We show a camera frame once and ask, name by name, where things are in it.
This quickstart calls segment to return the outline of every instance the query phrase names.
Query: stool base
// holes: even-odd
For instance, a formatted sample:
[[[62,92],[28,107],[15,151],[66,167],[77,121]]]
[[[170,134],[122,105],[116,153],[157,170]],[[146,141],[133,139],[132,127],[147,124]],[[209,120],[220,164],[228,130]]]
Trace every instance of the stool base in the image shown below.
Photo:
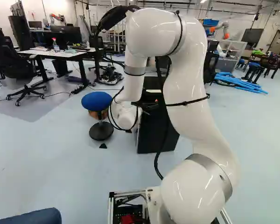
[[[106,121],[94,124],[89,130],[89,136],[96,141],[104,141],[108,139],[114,132],[112,124]]]

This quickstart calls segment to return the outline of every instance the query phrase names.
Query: blue fabric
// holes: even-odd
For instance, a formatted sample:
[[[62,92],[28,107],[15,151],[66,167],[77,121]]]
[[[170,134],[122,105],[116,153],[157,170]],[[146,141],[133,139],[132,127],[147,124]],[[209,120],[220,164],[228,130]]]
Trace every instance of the blue fabric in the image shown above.
[[[50,208],[13,216],[0,220],[0,224],[61,224],[61,214],[58,209]]]
[[[83,96],[82,106],[89,111],[103,111],[112,101],[112,97],[106,92],[91,92]]]
[[[249,66],[260,66],[260,64],[258,63],[255,63],[255,62],[249,62],[248,64]]]
[[[240,89],[240,90],[245,90],[245,91],[250,91],[250,92],[255,92],[255,93],[268,94],[268,92],[261,89],[261,86],[258,85],[258,84],[245,82],[245,81],[242,81],[239,78],[227,76],[226,74],[225,75],[220,75],[219,73],[217,73],[216,76],[215,76],[215,80],[221,80],[221,81],[225,81],[225,82],[228,82],[228,83],[233,83],[233,84],[236,85],[235,88]]]

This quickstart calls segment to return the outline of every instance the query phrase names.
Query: chair base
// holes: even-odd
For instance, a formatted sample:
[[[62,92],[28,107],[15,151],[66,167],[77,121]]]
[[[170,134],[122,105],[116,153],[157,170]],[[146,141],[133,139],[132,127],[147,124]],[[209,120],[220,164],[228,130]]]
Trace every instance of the chair base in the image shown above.
[[[35,94],[35,95],[39,95],[40,96],[40,98],[42,98],[42,99],[45,99],[45,95],[43,94],[43,93],[40,93],[40,92],[37,92],[36,90],[47,90],[47,87],[44,85],[44,86],[38,86],[38,87],[28,87],[28,86],[26,86],[26,85],[24,85],[24,89],[22,89],[22,90],[20,90],[20,91],[17,91],[17,92],[15,92],[15,93],[12,93],[12,94],[8,94],[7,96],[6,96],[6,99],[7,100],[11,100],[11,97],[12,96],[16,96],[16,95],[19,95],[19,94],[21,94],[21,96],[16,100],[16,102],[15,102],[15,105],[16,106],[20,106],[21,104],[20,104],[20,101],[22,100],[22,99],[24,99],[24,97],[28,94],[28,95],[30,95],[31,93],[33,93],[33,94]]]
[[[108,139],[114,132],[112,124],[106,121],[94,124],[89,130],[89,136],[96,141]]]

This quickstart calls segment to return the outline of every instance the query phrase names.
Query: blue stool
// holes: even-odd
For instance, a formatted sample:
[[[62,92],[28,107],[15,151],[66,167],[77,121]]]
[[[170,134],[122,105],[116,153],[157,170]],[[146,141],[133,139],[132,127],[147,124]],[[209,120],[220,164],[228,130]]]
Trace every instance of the blue stool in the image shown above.
[[[82,106],[85,109],[98,113],[99,122],[94,124],[89,130],[89,136],[94,140],[104,141],[113,134],[113,125],[102,121],[102,111],[107,109],[111,102],[112,97],[106,92],[91,92],[81,100]]]
[[[237,66],[236,66],[236,69],[238,67],[242,68],[244,65],[245,65],[245,60],[240,58],[240,60],[238,61]]]
[[[251,80],[252,77],[256,74],[256,72],[258,72],[260,64],[255,63],[255,62],[249,62],[249,70],[247,71],[246,75],[244,77],[242,77],[242,79],[244,80]]]

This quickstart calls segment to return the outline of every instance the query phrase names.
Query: red component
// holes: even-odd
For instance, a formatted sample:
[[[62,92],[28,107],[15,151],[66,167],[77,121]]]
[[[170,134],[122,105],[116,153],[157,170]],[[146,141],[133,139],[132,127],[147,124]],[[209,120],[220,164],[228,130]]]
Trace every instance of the red component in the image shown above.
[[[133,223],[134,223],[134,220],[131,215],[121,217],[121,224],[133,224]]]

